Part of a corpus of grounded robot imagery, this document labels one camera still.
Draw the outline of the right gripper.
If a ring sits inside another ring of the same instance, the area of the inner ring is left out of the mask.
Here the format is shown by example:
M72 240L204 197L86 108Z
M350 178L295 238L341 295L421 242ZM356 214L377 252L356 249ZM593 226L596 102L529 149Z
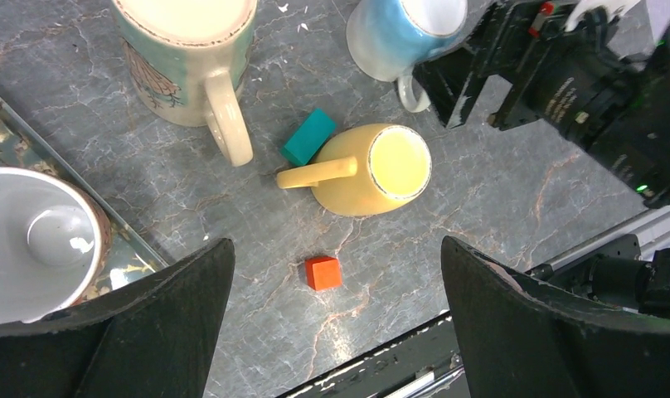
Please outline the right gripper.
M442 125L447 129L464 125L492 75L501 76L512 88L490 115L491 126L507 130L538 120L522 97L547 58L548 41L562 34L576 5L576 1L491 2L466 47L417 64L413 77Z

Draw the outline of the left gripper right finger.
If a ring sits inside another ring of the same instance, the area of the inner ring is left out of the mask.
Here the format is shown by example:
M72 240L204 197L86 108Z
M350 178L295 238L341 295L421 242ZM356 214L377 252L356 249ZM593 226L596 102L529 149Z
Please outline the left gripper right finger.
M670 397L670 248L521 273L454 237L441 270L473 397Z

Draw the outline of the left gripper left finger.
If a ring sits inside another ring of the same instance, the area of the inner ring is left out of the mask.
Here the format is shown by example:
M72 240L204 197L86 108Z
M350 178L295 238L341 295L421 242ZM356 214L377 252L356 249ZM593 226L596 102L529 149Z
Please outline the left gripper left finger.
M0 324L0 397L200 397L235 270L219 239L34 323Z

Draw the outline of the blue white mug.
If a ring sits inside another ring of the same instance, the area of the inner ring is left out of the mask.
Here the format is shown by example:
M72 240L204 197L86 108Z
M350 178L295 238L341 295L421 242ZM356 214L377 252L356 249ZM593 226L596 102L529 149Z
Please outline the blue white mug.
M467 13L465 0L363 0L347 21L347 47L361 71L396 82L403 107L419 113L430 99L425 91L415 94L413 67L449 50Z

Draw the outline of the yellow mug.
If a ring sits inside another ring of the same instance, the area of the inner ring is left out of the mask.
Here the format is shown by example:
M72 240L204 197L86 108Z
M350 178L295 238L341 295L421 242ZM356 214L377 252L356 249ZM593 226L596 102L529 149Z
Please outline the yellow mug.
M340 216L394 211L426 189L432 159L425 140L398 124L367 124L331 138L309 165L279 172L281 189L308 187Z

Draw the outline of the salmon flower mug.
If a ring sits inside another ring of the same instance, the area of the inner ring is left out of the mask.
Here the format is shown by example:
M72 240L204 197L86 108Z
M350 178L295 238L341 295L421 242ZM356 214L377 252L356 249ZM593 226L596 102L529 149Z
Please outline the salmon flower mug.
M109 218L87 193L43 172L0 167L0 324L79 303L111 245Z

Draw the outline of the tall seashell cream mug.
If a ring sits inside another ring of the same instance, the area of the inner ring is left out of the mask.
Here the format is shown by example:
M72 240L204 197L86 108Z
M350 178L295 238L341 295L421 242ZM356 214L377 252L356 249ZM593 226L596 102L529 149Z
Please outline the tall seashell cream mug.
M253 158L238 96L254 41L257 7L256 1L111 3L141 100L173 124L208 127L234 167Z

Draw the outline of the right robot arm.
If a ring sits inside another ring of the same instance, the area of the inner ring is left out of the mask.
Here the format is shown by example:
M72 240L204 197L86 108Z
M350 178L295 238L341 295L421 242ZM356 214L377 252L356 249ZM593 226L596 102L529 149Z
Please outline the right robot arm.
M445 127L457 128L490 76L511 88L488 124L543 120L632 189L670 206L670 22L653 53L609 48L630 2L496 1L453 49L413 76Z

